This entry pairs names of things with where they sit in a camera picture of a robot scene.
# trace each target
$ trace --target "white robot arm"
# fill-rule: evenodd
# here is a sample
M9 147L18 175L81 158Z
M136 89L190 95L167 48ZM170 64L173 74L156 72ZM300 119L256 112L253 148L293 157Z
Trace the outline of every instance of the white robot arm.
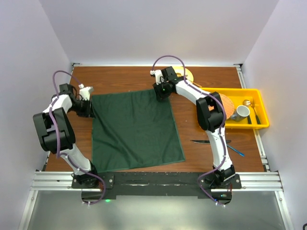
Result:
M96 178L88 176L85 172L97 175L93 164L83 156L75 144L75 134L66 116L69 111L75 111L78 116L94 117L90 94L92 87L82 87L79 91L81 100L73 94L73 87L69 84L60 85L59 97L53 96L52 102L42 113L33 116L36 132L40 144L45 151L57 153L57 134L49 115L50 108L59 129L60 152L59 155L72 167L74 179L87 187L98 184Z
M223 113L220 106L212 98L206 96L210 94L222 104L220 95L217 92L206 92L196 86L190 87L189 84L191 85L192 82L189 80L183 81L183 78L177 77L172 67L162 70L152 70L150 74L156 80L153 88L158 101L165 99L172 92L175 92L196 105L198 122L209 137L213 153L213 167L219 167L215 171L219 183L223 183L232 178L236 172L229 158L228 150L225 148L225 127L219 129L223 121ZM209 111L208 106L213 106L214 109Z

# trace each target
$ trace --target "wooden table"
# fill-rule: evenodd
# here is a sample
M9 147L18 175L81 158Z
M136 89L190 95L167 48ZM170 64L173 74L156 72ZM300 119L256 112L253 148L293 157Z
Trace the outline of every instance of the wooden table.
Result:
M75 67L73 74L85 86L93 86L93 94L128 92L152 89L154 78L150 77L150 67ZM236 68L230 67L189 67L196 83L203 87L241 88ZM195 144L191 139L208 139L199 127L196 106L186 98L171 94L170 101L177 123L185 162L126 171L144 172L206 172L212 169L213 156L210 145ZM76 144L85 157L92 158L92 119L68 114L76 135ZM231 146L245 154L245 157L229 149L229 155L237 172L263 172L254 132L251 129L227 129L226 139ZM72 171L63 159L51 154L46 171Z

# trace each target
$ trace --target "white wall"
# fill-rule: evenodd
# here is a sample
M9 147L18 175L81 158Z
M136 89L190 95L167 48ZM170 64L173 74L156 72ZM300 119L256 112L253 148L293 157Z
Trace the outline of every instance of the white wall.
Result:
M278 0L40 2L73 62L152 64L173 54L187 64L233 65L244 62Z
M307 223L307 1L280 0L243 65L261 90L271 126L261 131L271 169L279 170L296 229Z
M38 0L0 1L0 22L0 228L13 230L46 160L32 116L50 102L52 73L70 64Z

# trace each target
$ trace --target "mug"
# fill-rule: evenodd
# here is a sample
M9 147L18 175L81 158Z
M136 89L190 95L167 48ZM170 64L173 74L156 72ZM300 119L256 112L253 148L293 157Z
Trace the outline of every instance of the mug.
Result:
M241 121L243 120L244 118L248 117L249 116L249 108L245 105L239 105L234 114L231 115L230 119L234 120L234 121Z

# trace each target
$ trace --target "green cloth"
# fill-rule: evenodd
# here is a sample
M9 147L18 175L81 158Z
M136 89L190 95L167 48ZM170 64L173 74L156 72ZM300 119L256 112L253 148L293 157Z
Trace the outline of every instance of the green cloth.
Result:
M93 95L92 161L98 172L185 160L170 101L154 90Z

